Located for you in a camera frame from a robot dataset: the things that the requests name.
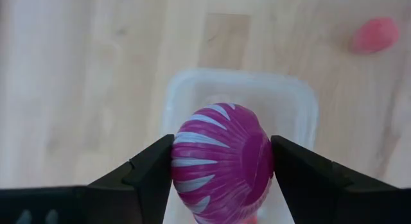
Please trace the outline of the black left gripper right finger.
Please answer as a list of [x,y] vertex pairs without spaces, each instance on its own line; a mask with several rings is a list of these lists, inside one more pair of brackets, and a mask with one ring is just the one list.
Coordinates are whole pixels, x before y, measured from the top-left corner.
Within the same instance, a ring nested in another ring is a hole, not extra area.
[[271,137],[274,173],[295,224],[395,224],[399,190],[295,144]]

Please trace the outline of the purple white striped toy vegetable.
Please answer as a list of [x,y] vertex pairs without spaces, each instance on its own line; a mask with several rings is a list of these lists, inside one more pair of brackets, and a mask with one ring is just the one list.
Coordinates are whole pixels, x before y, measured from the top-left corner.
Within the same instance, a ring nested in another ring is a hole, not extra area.
[[176,133],[171,175],[198,224],[240,224],[267,198],[271,142],[253,111],[235,103],[207,105]]

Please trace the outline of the small pink toy fruit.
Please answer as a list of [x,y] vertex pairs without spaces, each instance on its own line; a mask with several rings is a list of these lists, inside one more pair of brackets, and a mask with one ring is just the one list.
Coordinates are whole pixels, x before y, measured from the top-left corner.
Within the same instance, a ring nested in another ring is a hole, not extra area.
[[355,31],[351,50],[358,54],[376,53],[393,46],[398,38],[399,28],[392,18],[373,18]]

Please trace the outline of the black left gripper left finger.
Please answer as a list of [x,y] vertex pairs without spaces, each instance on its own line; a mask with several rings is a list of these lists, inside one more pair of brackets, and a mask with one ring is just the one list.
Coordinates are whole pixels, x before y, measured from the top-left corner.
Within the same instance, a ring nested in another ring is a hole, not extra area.
[[174,135],[155,141],[87,186],[86,224],[162,224],[171,188]]

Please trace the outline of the clear plastic tupperware container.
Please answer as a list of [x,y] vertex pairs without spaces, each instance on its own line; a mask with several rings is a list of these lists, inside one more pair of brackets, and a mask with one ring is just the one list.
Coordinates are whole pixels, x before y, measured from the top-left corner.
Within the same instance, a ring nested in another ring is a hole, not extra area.
[[312,150],[319,106],[306,83],[291,76],[226,69],[190,69],[174,76],[166,90],[161,134],[174,134],[196,110],[212,103],[252,110],[268,135],[280,135]]

